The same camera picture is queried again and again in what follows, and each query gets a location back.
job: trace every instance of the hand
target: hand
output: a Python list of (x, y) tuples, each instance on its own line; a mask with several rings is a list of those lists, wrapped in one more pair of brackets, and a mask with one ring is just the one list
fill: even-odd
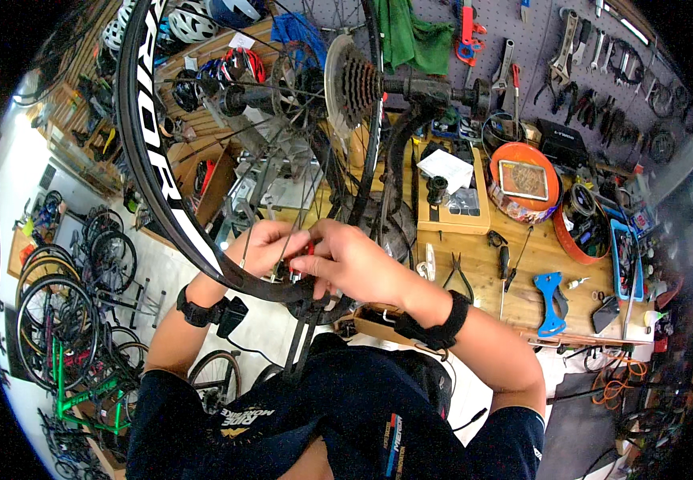
[(355, 226), (322, 219), (310, 228), (310, 233), (313, 240), (322, 239), (314, 255), (294, 258), (290, 265), (318, 277), (315, 300), (321, 299), (326, 290), (335, 293), (341, 289), (359, 302), (402, 306), (404, 293), (420, 279)]
[(286, 241), (288, 246), (285, 249), (284, 258), (293, 255), (309, 243), (310, 232), (308, 230), (300, 230), (291, 234), (292, 229), (293, 225), (286, 222), (261, 220), (253, 225), (253, 229), (249, 228), (238, 236), (224, 253), (235, 264), (239, 265), (243, 259), (245, 243), (248, 235), (250, 235), (250, 242), (247, 242), (248, 250), (245, 254), (244, 268), (251, 275), (262, 276), (271, 270), (280, 259), (280, 253), (282, 253)]

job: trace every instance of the green towel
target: green towel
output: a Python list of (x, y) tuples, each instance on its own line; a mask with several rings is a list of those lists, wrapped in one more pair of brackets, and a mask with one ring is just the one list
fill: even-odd
[(453, 25), (418, 20), (411, 0), (375, 0), (379, 28), (384, 34), (386, 73), (408, 64), (426, 74), (447, 75)]

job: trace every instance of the screwdriver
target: screwdriver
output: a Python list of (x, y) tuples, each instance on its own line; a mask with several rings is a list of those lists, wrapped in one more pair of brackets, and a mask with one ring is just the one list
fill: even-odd
[(498, 312), (498, 319), (504, 315), (504, 293), (506, 292), (506, 275), (509, 272), (509, 247), (501, 245), (498, 251), (498, 276), (501, 279), (501, 310)]
[(509, 286), (511, 285), (511, 281), (514, 280), (514, 277), (517, 276), (517, 267), (520, 266), (520, 260), (522, 260), (522, 255), (525, 253), (525, 247), (527, 246), (527, 239), (531, 237), (531, 234), (533, 233), (533, 226), (531, 225), (530, 228), (527, 229), (527, 236), (525, 237), (525, 244), (522, 246), (522, 251), (520, 252), (520, 256), (517, 258), (517, 263), (514, 264), (514, 268), (511, 269), (511, 272), (509, 273), (509, 278), (506, 279), (506, 283), (504, 283), (504, 293), (507, 293), (509, 291)]

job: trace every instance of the white helmet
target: white helmet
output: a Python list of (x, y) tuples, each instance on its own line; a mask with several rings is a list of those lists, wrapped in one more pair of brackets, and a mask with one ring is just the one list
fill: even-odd
[(112, 50), (118, 51), (120, 49), (120, 45), (122, 44), (122, 28), (120, 28), (120, 22), (116, 18), (112, 18), (106, 28), (104, 28), (102, 39)]
[(187, 0), (168, 16), (170, 31), (184, 43), (207, 40), (218, 32), (203, 0)]
[(122, 0), (120, 9), (117, 10), (117, 20), (120, 22), (120, 28), (123, 30), (128, 26), (128, 19), (133, 13), (133, 7), (136, 6), (136, 0)]

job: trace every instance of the person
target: person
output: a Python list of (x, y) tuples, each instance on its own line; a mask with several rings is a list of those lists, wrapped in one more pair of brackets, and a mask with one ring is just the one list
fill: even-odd
[[(226, 254), (238, 263), (246, 235)], [(423, 329), (455, 323), (455, 294), (388, 256), (358, 228), (320, 220), (310, 230), (257, 223), (244, 268), (262, 276), (285, 257), (326, 291), (396, 305)], [(297, 256), (310, 242), (314, 255)], [(198, 274), (189, 302), (210, 307), (226, 287)], [(282, 374), (208, 415), (185, 381), (207, 334), (171, 308), (152, 339), (128, 449), (127, 478), (535, 478), (546, 392), (528, 344), (466, 304), (450, 347), (493, 389), (490, 414), (464, 447), (446, 420), (450, 377), (414, 350), (347, 346), (315, 337), (295, 382)]]

